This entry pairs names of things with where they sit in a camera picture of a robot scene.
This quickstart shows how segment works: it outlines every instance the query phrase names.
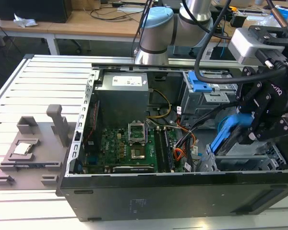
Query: desk leg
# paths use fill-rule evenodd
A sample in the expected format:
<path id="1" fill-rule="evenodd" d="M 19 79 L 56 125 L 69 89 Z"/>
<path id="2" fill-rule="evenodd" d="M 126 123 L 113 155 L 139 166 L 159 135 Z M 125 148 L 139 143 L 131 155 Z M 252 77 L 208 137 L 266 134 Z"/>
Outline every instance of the desk leg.
<path id="1" fill-rule="evenodd" d="M 54 37 L 47 37 L 47 43 L 51 55 L 60 55 L 57 40 Z"/>

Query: white cloth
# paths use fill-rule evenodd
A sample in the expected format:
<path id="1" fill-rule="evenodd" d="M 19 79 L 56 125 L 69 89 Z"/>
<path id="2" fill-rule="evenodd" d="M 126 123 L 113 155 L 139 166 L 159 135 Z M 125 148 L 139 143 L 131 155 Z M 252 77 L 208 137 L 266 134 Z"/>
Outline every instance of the white cloth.
<path id="1" fill-rule="evenodd" d="M 34 19 L 24 19 L 24 18 L 20 18 L 18 17 L 16 14 L 14 14 L 14 22 L 21 26 L 22 28 L 25 28 L 26 26 L 34 26 L 37 25 L 36 21 Z"/>

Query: silver robot arm segment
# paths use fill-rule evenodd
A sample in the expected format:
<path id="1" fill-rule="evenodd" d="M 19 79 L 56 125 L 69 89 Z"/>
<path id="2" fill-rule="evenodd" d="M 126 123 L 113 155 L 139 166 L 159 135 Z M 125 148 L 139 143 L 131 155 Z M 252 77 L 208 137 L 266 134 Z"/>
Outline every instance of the silver robot arm segment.
<path id="1" fill-rule="evenodd" d="M 211 0 L 187 1 L 190 11 L 206 28 L 210 26 L 210 4 Z M 168 65 L 167 48 L 169 45 L 193 47 L 206 34 L 194 24 L 184 7 L 181 7 L 179 14 L 174 14 L 167 22 L 155 27 L 145 27 L 142 33 L 139 49 L 136 50 L 135 64 L 144 65 Z"/>

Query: gray post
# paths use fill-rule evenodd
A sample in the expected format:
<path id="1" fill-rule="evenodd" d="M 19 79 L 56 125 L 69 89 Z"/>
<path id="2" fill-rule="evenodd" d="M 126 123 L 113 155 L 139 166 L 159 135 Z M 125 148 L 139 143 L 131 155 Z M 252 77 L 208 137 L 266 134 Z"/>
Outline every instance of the gray post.
<path id="1" fill-rule="evenodd" d="M 50 104 L 46 111 L 46 114 L 50 116 L 53 120 L 56 132 L 61 140 L 62 146 L 68 146 L 68 125 L 63 122 L 62 116 L 62 106 L 60 104 Z"/>

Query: light blue robot joint cap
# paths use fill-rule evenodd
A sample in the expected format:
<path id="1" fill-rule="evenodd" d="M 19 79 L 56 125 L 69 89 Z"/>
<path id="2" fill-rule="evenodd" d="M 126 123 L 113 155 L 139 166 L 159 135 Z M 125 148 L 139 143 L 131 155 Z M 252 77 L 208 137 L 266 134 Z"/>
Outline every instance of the light blue robot joint cap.
<path id="1" fill-rule="evenodd" d="M 145 29 L 154 28 L 159 25 L 162 25 L 169 21 L 174 15 L 174 12 L 171 8 L 168 7 L 152 7 L 149 10 L 147 21 L 145 25 Z"/>

